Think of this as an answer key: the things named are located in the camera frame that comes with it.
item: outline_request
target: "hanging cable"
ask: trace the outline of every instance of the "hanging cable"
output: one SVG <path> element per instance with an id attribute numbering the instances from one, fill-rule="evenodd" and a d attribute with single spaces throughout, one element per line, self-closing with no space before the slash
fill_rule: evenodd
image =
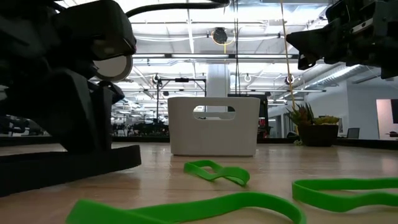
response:
<path id="1" fill-rule="evenodd" d="M 166 10 L 166 9 L 217 9 L 226 7 L 231 0 L 210 0 L 208 3 L 168 3 L 141 6 L 126 12 L 127 17 L 132 17 L 143 12 Z"/>
<path id="2" fill-rule="evenodd" d="M 234 28 L 235 28 L 235 47 L 236 47 L 236 68 L 235 68 L 235 82 L 238 83 L 238 85 L 235 85 L 235 92 L 237 87 L 239 88 L 239 96 L 241 96 L 241 79 L 240 79 L 240 72 L 239 72 L 239 19 L 238 19 L 238 1 L 234 0 L 234 12 L 235 12 L 235 18 L 234 18 Z"/>
<path id="3" fill-rule="evenodd" d="M 282 26 L 284 28 L 284 42 L 285 42 L 285 54 L 286 54 L 286 65 L 287 65 L 287 78 L 289 79 L 289 89 L 290 95 L 292 97 L 292 107 L 295 109 L 295 102 L 294 102 L 294 94 L 293 94 L 293 86 L 292 86 L 292 74 L 290 73 L 289 67 L 289 55 L 287 53 L 287 41 L 286 41 L 286 26 L 285 26 L 285 18 L 284 18 L 284 0 L 280 0 L 280 10 L 282 11 Z"/>

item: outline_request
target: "wooden table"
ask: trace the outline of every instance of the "wooden table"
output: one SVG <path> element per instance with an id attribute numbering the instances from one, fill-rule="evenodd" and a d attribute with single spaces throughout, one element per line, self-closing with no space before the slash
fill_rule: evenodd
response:
<path id="1" fill-rule="evenodd" d="M 117 143 L 114 147 L 125 145 L 128 144 Z M 80 198 L 89 198 L 115 207 L 136 208 L 208 199 L 253 190 L 293 201 L 290 185 L 295 179 L 398 176 L 398 151 L 338 146 L 307 148 L 293 144 L 260 144 L 256 156 L 252 158 L 214 159 L 224 166 L 240 166 L 250 172 L 251 180 L 246 188 L 242 188 L 227 180 L 219 179 L 211 183 L 184 174 L 184 162 L 201 158 L 173 157 L 169 144 L 140 145 L 142 165 L 139 167 L 0 198 L 1 223 L 64 223 L 70 209 Z M 62 150 L 57 144 L 2 147 L 0 155 Z M 331 213 L 299 202 L 295 203 L 307 214 L 308 224 L 398 223 L 398 208 L 375 206 L 358 208 L 348 213 Z M 292 222 L 268 210 L 245 208 L 193 223 Z"/>

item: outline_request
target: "potted plant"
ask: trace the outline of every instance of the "potted plant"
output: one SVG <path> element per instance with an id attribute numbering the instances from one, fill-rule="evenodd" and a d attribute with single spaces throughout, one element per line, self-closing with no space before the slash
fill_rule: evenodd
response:
<path id="1" fill-rule="evenodd" d="M 288 117 L 297 125 L 298 135 L 306 146 L 329 147 L 337 138 L 339 118 L 322 116 L 315 118 L 311 106 L 298 105 L 288 110 Z"/>

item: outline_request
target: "black stand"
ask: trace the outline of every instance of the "black stand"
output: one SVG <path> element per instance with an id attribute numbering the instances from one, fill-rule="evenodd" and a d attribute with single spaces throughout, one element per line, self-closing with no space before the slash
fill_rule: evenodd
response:
<path id="1" fill-rule="evenodd" d="M 141 164 L 139 146 L 111 149 L 111 106 L 124 98 L 117 86 L 59 69 L 22 87 L 6 92 L 0 112 L 34 120 L 68 152 L 0 157 L 0 196 Z"/>

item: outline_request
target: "black cable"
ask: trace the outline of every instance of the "black cable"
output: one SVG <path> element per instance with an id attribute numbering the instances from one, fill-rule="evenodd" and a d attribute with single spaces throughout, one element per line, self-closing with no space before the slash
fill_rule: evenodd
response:
<path id="1" fill-rule="evenodd" d="M 132 17 L 137 14 L 149 11 L 166 10 L 166 9 L 217 9 L 226 7 L 231 0 L 210 0 L 209 3 L 168 3 L 168 4 L 154 4 L 149 6 L 141 6 L 136 9 L 131 9 L 126 12 L 127 17 Z"/>
<path id="2" fill-rule="evenodd" d="M 239 97 L 241 96 L 241 75 L 239 72 L 239 52 L 238 52 L 238 44 L 239 44 L 239 19 L 238 19 L 238 1 L 234 0 L 236 3 L 236 18 L 234 19 L 234 26 L 235 26 L 235 38 L 236 38 L 236 68 L 235 68 L 235 74 L 237 75 L 237 82 L 239 83 L 238 88 L 239 88 Z"/>
<path id="3" fill-rule="evenodd" d="M 235 2 L 236 2 L 236 0 L 233 0 L 233 2 L 232 2 L 232 7 L 233 7 L 233 12 L 235 13 Z M 236 43 L 237 43 L 237 41 L 236 41 L 236 35 L 238 34 L 238 32 L 236 31 L 236 19 L 235 19 L 235 17 L 234 17 L 234 32 L 235 32 L 235 45 L 236 45 Z M 235 64 L 235 96 L 238 94 L 238 76 L 237 76 L 237 73 L 238 72 L 238 64 Z"/>

